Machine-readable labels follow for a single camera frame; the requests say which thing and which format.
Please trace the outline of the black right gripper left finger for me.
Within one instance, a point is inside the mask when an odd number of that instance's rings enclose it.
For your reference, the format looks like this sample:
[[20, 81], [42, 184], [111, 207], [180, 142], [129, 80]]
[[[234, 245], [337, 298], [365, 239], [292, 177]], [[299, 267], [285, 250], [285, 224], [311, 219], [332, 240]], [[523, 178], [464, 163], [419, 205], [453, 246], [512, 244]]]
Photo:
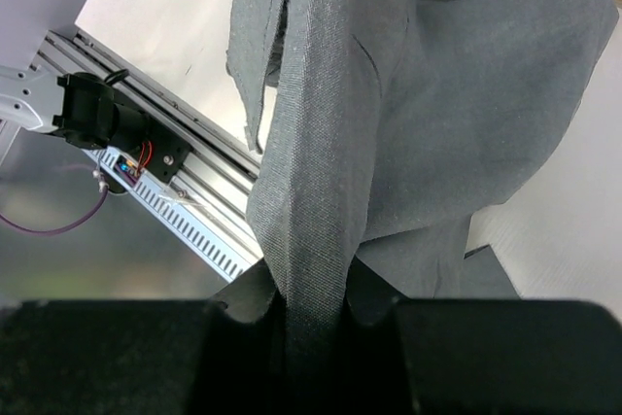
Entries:
[[282, 312], [263, 263], [207, 299], [5, 306], [1, 410], [265, 413], [279, 380]]

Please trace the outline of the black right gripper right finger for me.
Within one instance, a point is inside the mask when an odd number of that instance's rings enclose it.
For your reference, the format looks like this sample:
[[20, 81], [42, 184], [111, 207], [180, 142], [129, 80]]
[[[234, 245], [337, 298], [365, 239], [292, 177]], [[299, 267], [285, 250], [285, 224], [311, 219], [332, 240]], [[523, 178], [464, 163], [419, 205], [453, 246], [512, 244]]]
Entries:
[[348, 414], [621, 410], [621, 326], [599, 305], [411, 299], [355, 261], [344, 317]]

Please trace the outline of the grey shirt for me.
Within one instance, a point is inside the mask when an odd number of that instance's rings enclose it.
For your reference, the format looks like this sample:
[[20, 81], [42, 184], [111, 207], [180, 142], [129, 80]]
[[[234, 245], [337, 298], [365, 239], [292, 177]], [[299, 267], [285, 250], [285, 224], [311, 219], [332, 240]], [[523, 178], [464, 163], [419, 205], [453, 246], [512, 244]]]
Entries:
[[456, 294], [471, 215], [558, 147], [617, 20], [613, 0], [233, 0], [247, 220], [288, 342], [332, 339], [353, 259]]

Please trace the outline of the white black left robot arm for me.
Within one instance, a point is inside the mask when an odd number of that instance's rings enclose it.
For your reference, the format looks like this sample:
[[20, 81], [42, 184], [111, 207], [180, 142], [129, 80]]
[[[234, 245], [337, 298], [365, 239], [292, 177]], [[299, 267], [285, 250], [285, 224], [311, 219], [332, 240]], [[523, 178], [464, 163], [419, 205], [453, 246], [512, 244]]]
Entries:
[[190, 144], [115, 88], [128, 77], [126, 69], [100, 78], [3, 66], [1, 119], [82, 150], [114, 148], [134, 157], [140, 172], [167, 184], [181, 169]]

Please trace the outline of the aluminium rail frame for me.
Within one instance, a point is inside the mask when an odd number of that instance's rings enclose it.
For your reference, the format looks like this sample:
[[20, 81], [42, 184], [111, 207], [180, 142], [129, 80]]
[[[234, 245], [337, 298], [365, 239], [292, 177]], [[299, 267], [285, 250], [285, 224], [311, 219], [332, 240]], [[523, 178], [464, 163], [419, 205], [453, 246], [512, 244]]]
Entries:
[[159, 197], [172, 208], [185, 208], [246, 262], [262, 258], [245, 220], [259, 162], [234, 137], [82, 30], [71, 38], [48, 32], [33, 62], [58, 74], [100, 78], [128, 70], [116, 88], [190, 145], [177, 174], [160, 185]]

